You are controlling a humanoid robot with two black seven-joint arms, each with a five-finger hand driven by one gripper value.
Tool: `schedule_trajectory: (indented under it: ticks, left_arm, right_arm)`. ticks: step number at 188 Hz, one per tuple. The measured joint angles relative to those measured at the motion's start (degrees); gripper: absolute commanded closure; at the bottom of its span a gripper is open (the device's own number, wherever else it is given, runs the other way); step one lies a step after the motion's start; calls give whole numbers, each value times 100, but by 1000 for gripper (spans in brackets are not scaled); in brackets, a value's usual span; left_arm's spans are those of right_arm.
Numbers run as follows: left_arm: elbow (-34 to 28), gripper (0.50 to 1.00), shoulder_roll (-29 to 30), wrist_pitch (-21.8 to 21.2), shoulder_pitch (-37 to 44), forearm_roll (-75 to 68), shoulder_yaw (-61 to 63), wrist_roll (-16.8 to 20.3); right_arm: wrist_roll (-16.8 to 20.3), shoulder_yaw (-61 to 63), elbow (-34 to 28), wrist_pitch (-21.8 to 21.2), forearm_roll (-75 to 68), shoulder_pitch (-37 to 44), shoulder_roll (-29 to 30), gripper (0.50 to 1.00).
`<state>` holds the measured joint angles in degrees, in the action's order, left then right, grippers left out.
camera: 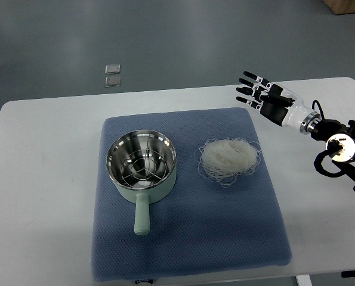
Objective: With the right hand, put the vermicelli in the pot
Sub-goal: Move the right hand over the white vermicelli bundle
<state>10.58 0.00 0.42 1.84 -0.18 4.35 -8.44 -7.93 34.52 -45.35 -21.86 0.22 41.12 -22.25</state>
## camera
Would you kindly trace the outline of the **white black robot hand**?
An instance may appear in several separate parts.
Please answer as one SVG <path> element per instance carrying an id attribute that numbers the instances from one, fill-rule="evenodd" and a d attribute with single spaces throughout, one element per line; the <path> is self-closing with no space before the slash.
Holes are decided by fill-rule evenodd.
<path id="1" fill-rule="evenodd" d="M 292 127 L 308 134 L 320 122 L 321 115 L 306 107 L 303 100 L 282 85 L 245 71 L 240 78 L 236 99 L 256 109 L 260 115 L 281 127 Z"/>

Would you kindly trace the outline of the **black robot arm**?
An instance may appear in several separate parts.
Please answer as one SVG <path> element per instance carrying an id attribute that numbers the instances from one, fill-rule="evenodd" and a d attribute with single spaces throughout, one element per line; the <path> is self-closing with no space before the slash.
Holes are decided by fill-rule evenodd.
<path id="1" fill-rule="evenodd" d="M 325 142 L 325 150 L 314 160 L 315 170 L 329 178 L 346 175 L 355 183 L 355 166 L 351 165 L 355 162 L 355 120 L 349 120 L 346 126 L 337 120 L 316 118 L 308 124 L 306 131 L 313 139 Z M 339 168 L 338 172 L 324 169 L 322 162 L 327 157 Z"/>

